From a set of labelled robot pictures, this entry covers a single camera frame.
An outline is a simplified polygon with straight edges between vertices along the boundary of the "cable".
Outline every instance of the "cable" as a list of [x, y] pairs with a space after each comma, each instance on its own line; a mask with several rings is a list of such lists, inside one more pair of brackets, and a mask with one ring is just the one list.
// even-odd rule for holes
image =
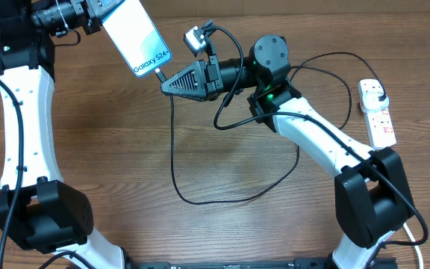
[[68, 250], [52, 256], [49, 260], [47, 260], [47, 262], [45, 262], [43, 265], [41, 265], [41, 267], [39, 267], [39, 269], [47, 268], [52, 262], [54, 262], [55, 260], [59, 259], [62, 256], [69, 256], [71, 259], [76, 258], [88, 269], [96, 269], [88, 261], [86, 261], [84, 258], [82, 258], [82, 256], [77, 254], [75, 251], [68, 251]]
[[293, 172], [296, 168], [296, 166], [298, 166], [298, 162], [299, 162], [299, 146], [296, 147], [296, 161], [295, 161], [295, 165], [293, 165], [293, 167], [290, 169], [290, 171], [288, 171], [288, 173], [286, 173], [284, 176], [282, 176], [277, 182], [271, 184], [268, 188], [266, 188], [264, 191], [260, 192], [259, 194], [256, 194], [252, 197], [249, 198], [245, 198], [245, 199], [241, 199], [241, 200], [225, 200], [225, 201], [207, 201], [207, 202], [192, 202], [190, 200], [187, 200], [180, 192], [180, 190], [177, 187], [177, 182], [175, 181], [175, 173], [174, 173], [174, 168], [173, 168], [173, 152], [174, 152], [174, 117], [175, 117], [175, 109], [174, 109], [174, 105], [173, 105], [173, 96], [170, 95], [170, 109], [171, 109], [171, 114], [170, 114], [170, 172], [172, 174], [172, 183], [174, 186], [175, 191], [177, 192], [178, 196], [180, 197], [180, 199], [182, 199], [184, 202], [187, 202], [191, 205], [207, 205], [207, 204], [214, 204], [214, 203], [236, 203], [236, 202], [246, 202], [246, 201], [250, 201], [253, 199], [256, 199], [258, 197], [263, 196], [265, 193], [267, 193], [268, 191], [270, 191], [271, 189], [273, 189], [274, 187], [276, 187], [278, 184], [280, 184], [284, 179], [286, 179], [291, 172]]
[[[219, 26], [210, 26], [210, 27], [208, 27], [208, 28], [205, 29], [205, 32], [208, 32], [210, 30], [220, 30], [223, 33], [225, 33], [231, 39], [231, 41], [233, 41], [233, 43], [235, 44], [235, 46], [238, 49], [238, 52], [240, 53], [240, 70], [242, 70], [243, 69], [243, 50], [242, 50], [242, 47], [240, 46], [240, 44], [238, 43], [237, 39], [232, 34], [230, 34], [229, 31], [225, 30], [222, 27], [219, 27]], [[218, 118], [220, 117], [220, 114], [222, 113], [222, 109], [224, 107], [227, 107], [230, 104], [231, 99], [233, 98], [233, 96], [235, 94], [235, 91], [237, 90], [238, 81], [240, 80], [241, 76], [242, 76], [242, 72], [239, 72], [238, 76], [237, 76], [237, 79], [235, 80], [235, 83], [233, 84], [233, 87], [231, 87], [231, 90], [225, 96], [225, 98], [223, 99], [222, 104], [220, 105], [220, 107], [218, 108], [218, 111], [215, 114], [215, 117], [214, 117], [214, 127], [216, 129], [222, 130], [221, 127], [218, 126]]]
[[79, 34], [79, 32], [77, 30], [71, 30], [71, 31], [75, 32], [75, 34], [77, 34], [77, 36], [78, 36], [78, 41], [76, 43], [57, 44], [57, 45], [54, 45], [54, 47], [58, 47], [58, 46], [77, 46], [81, 42], [81, 34]]
[[317, 56], [314, 56], [312, 58], [309, 58], [306, 61], [304, 61], [302, 64], [299, 65], [299, 67], [291, 75], [291, 79], [293, 79], [293, 77], [297, 74], [297, 72], [301, 69], [301, 67], [303, 67], [307, 62], [312, 61], [312, 60], [317, 59], [317, 58], [328, 56], [328, 55], [351, 55], [351, 56], [354, 56], [354, 57], [358, 58], [359, 60], [361, 60], [366, 65], [366, 67], [371, 71], [371, 73], [374, 75], [374, 77], [379, 81], [379, 84], [381, 85], [383, 95], [379, 97], [379, 100], [384, 101], [386, 99], [386, 97], [387, 97], [386, 88], [382, 84], [381, 79], [378, 77], [378, 74], [376, 74], [376, 72], [374, 72], [373, 68], [362, 57], [360, 57], [354, 53], [351, 53], [351, 52], [329, 52], [329, 53], [325, 53], [325, 54], [321, 54], [321, 55], [317, 55]]
[[3, 268], [3, 259], [4, 259], [4, 249], [6, 247], [6, 239], [9, 231], [9, 227], [11, 225], [11, 221], [13, 219], [14, 211], [16, 210], [17, 200], [19, 198], [19, 192], [21, 190], [22, 185], [22, 173], [24, 171], [24, 129], [22, 127], [22, 114], [20, 103], [14, 96], [13, 92], [9, 89], [9, 87], [0, 80], [0, 87], [8, 94], [13, 101], [14, 109], [16, 110], [16, 118], [18, 122], [18, 136], [19, 136], [19, 151], [18, 151], [18, 166], [16, 167], [18, 174], [16, 180], [16, 187], [14, 189], [13, 199], [11, 200], [11, 206], [9, 208], [9, 212], [6, 216], [6, 221], [4, 222], [4, 228], [1, 235], [0, 241], [0, 269]]
[[349, 118], [351, 117], [351, 110], [352, 110], [352, 97], [351, 97], [351, 90], [349, 89], [349, 86], [348, 86], [348, 84], [346, 83], [346, 81], [344, 81], [344, 79], [342, 79], [340, 76], [338, 76], [338, 75], [336, 75], [336, 74], [334, 74], [334, 73], [332, 73], [332, 72], [329, 72], [329, 71], [326, 71], [326, 70], [323, 70], [323, 69], [319, 69], [319, 68], [315, 68], [315, 67], [305, 67], [305, 66], [293, 66], [293, 67], [291, 67], [291, 69], [295, 69], [295, 68], [304, 68], [304, 69], [309, 69], [309, 70], [315, 70], [315, 71], [318, 71], [318, 72], [324, 72], [324, 73], [326, 73], [326, 74], [328, 74], [328, 75], [332, 75], [332, 76], [334, 76], [335, 78], [337, 78], [337, 79], [339, 79], [341, 82], [343, 82], [343, 84], [344, 84], [344, 86], [346, 87], [346, 89], [348, 90], [348, 97], [349, 97], [349, 107], [348, 107], [348, 114], [347, 114], [347, 116], [346, 116], [346, 120], [344, 121], [344, 123], [343, 123], [343, 125], [339, 128], [339, 130], [341, 130], [341, 129], [343, 129], [344, 128], [344, 126], [346, 126], [346, 124], [348, 124], [348, 122], [349, 122]]
[[[404, 223], [402, 226], [404, 227], [404, 230], [408, 234], [409, 239], [411, 239], [412, 242], [415, 242], [416, 239], [412, 235], [411, 230], [408, 227], [408, 224]], [[421, 253], [421, 249], [419, 248], [419, 246], [414, 246], [414, 249], [416, 250], [417, 259], [419, 260], [419, 269], [424, 269], [423, 254]]]

